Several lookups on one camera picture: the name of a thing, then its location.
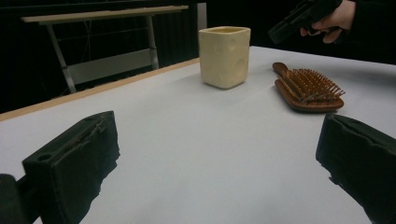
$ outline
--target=beige cup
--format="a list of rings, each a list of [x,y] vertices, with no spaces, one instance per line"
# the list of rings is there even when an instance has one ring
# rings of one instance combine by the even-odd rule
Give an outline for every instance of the beige cup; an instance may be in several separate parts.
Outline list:
[[[199,31],[199,55],[203,82],[230,89],[248,77],[250,29],[220,26]]]

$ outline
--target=person's hand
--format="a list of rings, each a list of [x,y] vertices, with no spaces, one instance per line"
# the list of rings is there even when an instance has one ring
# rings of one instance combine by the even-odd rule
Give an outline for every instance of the person's hand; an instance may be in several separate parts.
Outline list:
[[[343,0],[341,5],[329,16],[321,19],[320,21],[312,23],[312,28],[317,30],[314,34],[309,33],[305,28],[300,29],[301,36],[306,35],[319,35],[324,32],[326,35],[323,37],[324,43],[334,42],[343,30],[350,30],[355,17],[356,3]]]

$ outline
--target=gun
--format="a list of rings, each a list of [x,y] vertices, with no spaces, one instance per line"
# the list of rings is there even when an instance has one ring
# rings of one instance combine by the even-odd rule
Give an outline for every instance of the gun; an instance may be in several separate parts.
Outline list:
[[[268,35],[278,44],[304,27],[311,34],[313,22],[330,15],[341,5],[342,0],[303,0],[297,4],[289,16],[268,31]]]

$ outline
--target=table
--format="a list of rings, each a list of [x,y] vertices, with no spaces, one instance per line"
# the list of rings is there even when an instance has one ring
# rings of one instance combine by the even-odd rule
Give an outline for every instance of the table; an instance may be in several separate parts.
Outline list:
[[[55,49],[59,63],[62,67],[67,86],[70,92],[74,93],[76,92],[76,85],[80,83],[92,81],[101,77],[108,77],[150,65],[152,69],[158,69],[159,62],[157,56],[157,47],[155,45],[155,35],[151,17],[158,14],[180,12],[181,10],[185,10],[187,8],[189,7],[143,7],[124,10],[106,10],[60,15],[33,16],[23,17],[21,19],[24,22],[37,22],[39,25],[45,25],[47,27],[52,46]],[[139,16],[144,16],[146,18],[149,44],[148,49],[142,49],[139,51],[71,65],[66,64],[61,47],[58,43],[58,39],[52,28],[52,26],[55,24],[69,22],[109,20]]]
[[[0,115],[1,173],[21,178],[24,158],[113,110],[118,167],[81,223],[370,223],[315,159],[324,115],[290,110],[272,63],[323,73],[346,91],[338,114],[390,136],[396,66],[251,47],[246,82],[225,91],[202,82],[198,62]]]

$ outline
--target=brown hairbrush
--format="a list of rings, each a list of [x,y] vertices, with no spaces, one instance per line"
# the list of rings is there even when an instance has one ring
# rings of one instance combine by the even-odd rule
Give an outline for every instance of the brown hairbrush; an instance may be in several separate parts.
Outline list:
[[[283,63],[273,63],[278,73],[275,81],[286,102],[304,112],[331,112],[342,107],[345,92],[321,73],[310,69],[292,69]]]

